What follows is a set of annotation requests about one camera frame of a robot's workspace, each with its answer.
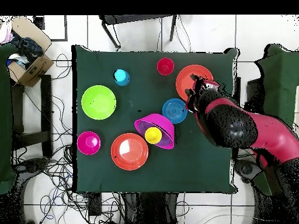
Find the red cup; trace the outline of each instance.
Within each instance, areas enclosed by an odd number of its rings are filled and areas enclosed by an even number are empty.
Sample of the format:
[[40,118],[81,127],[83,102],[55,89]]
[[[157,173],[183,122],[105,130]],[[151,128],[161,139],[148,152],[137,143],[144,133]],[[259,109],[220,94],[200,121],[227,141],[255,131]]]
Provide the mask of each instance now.
[[175,64],[170,58],[162,58],[157,63],[157,70],[163,76],[169,75],[175,67]]

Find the blue bowl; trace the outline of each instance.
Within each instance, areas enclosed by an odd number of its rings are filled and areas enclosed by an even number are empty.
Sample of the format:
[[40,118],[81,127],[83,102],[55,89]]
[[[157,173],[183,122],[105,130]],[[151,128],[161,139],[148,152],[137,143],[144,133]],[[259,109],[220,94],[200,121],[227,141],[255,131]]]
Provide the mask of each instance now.
[[163,116],[168,118],[172,124],[181,123],[186,118],[187,113],[185,102],[177,98],[166,101],[162,108]]

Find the pink bowl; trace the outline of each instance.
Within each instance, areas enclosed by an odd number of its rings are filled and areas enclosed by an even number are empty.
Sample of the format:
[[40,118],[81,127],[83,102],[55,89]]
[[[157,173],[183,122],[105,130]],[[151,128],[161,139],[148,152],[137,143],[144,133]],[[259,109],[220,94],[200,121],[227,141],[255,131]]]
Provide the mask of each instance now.
[[175,127],[171,121],[163,115],[152,113],[144,118],[136,120],[136,130],[145,138],[145,132],[149,127],[158,127],[162,132],[162,139],[155,145],[162,149],[172,149],[175,146]]
[[93,155],[100,149],[100,138],[92,131],[85,131],[78,137],[77,147],[84,155]]
[[167,75],[171,74],[174,67],[175,67],[175,64],[173,63],[173,61],[170,58],[162,58],[157,63],[157,70],[163,76],[167,76]]

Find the lime green bowl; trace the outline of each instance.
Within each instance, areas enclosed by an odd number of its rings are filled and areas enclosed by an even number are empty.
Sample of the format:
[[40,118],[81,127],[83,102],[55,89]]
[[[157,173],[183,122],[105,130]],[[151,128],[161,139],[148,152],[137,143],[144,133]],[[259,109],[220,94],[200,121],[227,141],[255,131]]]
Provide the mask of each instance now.
[[81,105],[89,118],[104,120],[115,111],[116,98],[108,87],[95,85],[84,92]]

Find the cardboard box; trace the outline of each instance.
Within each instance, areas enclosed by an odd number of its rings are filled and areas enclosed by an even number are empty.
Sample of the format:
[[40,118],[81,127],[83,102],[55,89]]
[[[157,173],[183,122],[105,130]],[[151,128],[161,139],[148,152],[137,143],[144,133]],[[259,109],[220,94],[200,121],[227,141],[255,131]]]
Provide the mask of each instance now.
[[[21,38],[29,37],[34,40],[43,49],[44,53],[51,45],[51,39],[24,16],[16,17],[12,20],[12,29],[20,35]],[[23,69],[16,62],[9,64],[8,68],[10,69],[9,73],[11,78],[16,83],[33,87],[52,65],[52,60],[46,55],[43,55],[42,57],[37,57],[35,62],[32,63],[27,70]]]

